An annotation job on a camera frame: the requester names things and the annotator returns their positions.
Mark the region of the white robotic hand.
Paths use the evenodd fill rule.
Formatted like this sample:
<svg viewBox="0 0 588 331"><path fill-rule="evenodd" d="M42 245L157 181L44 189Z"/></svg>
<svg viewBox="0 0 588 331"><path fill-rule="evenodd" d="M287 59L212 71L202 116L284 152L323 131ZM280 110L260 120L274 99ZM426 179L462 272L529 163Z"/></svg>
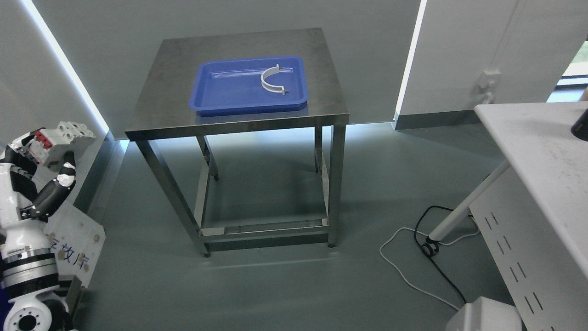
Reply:
<svg viewBox="0 0 588 331"><path fill-rule="evenodd" d="M44 234L44 222L48 222L75 187L75 153L66 152L56 178L37 192L31 176L21 170L36 171L38 166L45 164L45 145L31 142L35 140L35 133L13 140L5 149L5 161L9 164L0 166L1 234L6 237L1 245L2 258L50 253L51 244Z"/></svg>

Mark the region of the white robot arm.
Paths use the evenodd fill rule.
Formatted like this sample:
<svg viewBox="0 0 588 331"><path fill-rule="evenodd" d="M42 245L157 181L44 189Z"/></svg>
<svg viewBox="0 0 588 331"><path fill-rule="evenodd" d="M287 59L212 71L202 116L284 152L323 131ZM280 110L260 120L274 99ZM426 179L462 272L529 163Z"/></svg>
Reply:
<svg viewBox="0 0 588 331"><path fill-rule="evenodd" d="M53 147L42 127L13 140L1 155L1 232L6 239L1 245L1 285L12 304L5 331L73 329L67 304L55 293L57 262L44 229L75 187L75 153L57 153L62 165L42 190L32 180L38 166L50 167L35 151L52 156Z"/></svg>

